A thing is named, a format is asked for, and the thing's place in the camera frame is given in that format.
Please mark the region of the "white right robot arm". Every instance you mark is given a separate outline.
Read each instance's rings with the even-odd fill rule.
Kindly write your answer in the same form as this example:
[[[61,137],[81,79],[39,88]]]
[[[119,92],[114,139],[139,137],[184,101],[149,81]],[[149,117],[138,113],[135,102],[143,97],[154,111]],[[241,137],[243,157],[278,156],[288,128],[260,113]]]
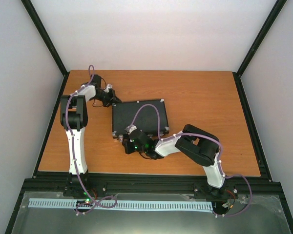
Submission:
[[[203,167],[209,186],[223,187],[226,175],[219,159],[222,146],[216,136],[191,124],[185,125],[177,134],[161,139],[152,139],[135,125],[127,130],[127,134],[122,142],[126,154],[137,152],[148,159],[158,160],[183,153]]]

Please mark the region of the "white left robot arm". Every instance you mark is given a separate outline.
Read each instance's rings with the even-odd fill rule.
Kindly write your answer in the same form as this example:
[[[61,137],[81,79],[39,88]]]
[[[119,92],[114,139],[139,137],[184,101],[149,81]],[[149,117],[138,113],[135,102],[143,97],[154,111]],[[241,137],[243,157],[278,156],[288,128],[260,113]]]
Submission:
[[[84,134],[88,124],[87,102],[100,101],[103,107],[110,107],[121,103],[111,84],[97,74],[90,75],[90,81],[70,95],[60,98],[60,122],[69,145],[69,179],[68,184],[81,196],[91,193],[92,184],[88,181],[88,166],[85,159]]]

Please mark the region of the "black poker set case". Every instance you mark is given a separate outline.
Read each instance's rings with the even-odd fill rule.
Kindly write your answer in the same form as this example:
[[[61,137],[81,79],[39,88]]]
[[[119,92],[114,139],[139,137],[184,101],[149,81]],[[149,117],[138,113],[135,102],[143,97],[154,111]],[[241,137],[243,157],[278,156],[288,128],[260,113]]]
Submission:
[[[165,100],[128,101],[112,106],[112,136],[122,141],[127,138],[126,128],[135,125],[149,136],[167,135],[169,124]]]

